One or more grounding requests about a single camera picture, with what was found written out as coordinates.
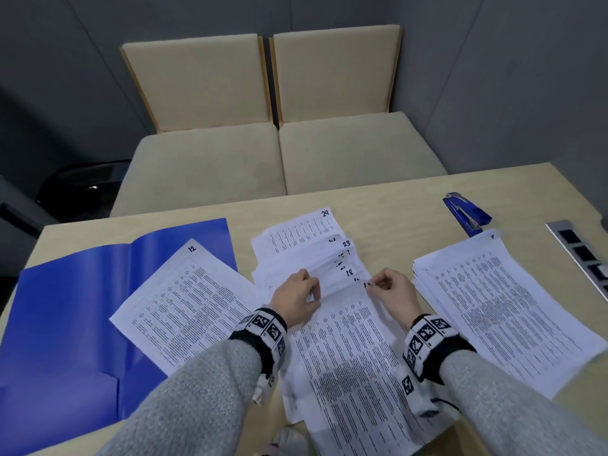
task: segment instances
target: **blue stapler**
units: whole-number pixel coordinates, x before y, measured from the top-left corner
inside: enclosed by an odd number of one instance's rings
[[[458,192],[448,193],[443,202],[452,211],[452,214],[469,237],[482,233],[482,225],[487,225],[492,220],[492,216],[475,206],[475,203],[468,201]]]

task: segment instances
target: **table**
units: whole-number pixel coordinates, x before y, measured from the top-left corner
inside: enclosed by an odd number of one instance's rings
[[[330,206],[345,233],[354,238],[359,256],[371,273],[389,266],[412,277],[415,258],[466,238],[441,201],[451,191],[460,192],[493,216],[491,226],[502,230],[513,257],[566,310],[608,338],[608,304],[544,223],[571,220],[580,235],[604,258],[608,258],[608,234],[600,226],[601,216],[596,209],[549,163],[50,225],[44,228],[27,266],[94,246],[129,243],[144,233],[165,227],[225,217],[239,271],[251,279],[257,266],[250,245],[252,237],[271,225]],[[7,306],[0,318],[0,334],[4,332],[9,309]],[[604,354],[555,399],[604,438],[608,438],[608,395],[603,390],[606,377],[608,356]],[[274,393],[267,406],[249,409],[237,453],[251,455],[259,451],[284,423],[281,397]],[[119,425],[40,453],[94,453]],[[457,449],[467,455],[485,453],[465,422],[428,445],[424,453],[452,455],[459,453]]]

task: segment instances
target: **seat cushion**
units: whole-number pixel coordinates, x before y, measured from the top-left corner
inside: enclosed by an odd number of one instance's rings
[[[141,141],[110,216],[285,194],[274,125],[168,132]]]
[[[127,43],[122,50],[159,132],[269,122],[253,33]]]
[[[275,35],[283,121],[387,112],[400,38],[398,25]]]
[[[402,112],[286,123],[278,137],[289,195],[447,174]]]

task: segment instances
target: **forearm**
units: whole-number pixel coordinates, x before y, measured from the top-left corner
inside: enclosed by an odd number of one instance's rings
[[[448,356],[440,376],[492,454],[608,454],[578,419],[475,352]]]
[[[100,455],[233,455],[262,370],[240,340],[198,354],[150,393]]]

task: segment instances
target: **folder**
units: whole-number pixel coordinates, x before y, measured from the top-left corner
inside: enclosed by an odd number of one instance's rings
[[[34,452],[126,419],[166,378],[109,318],[190,238],[237,270],[222,218],[21,272],[0,345],[0,455]]]

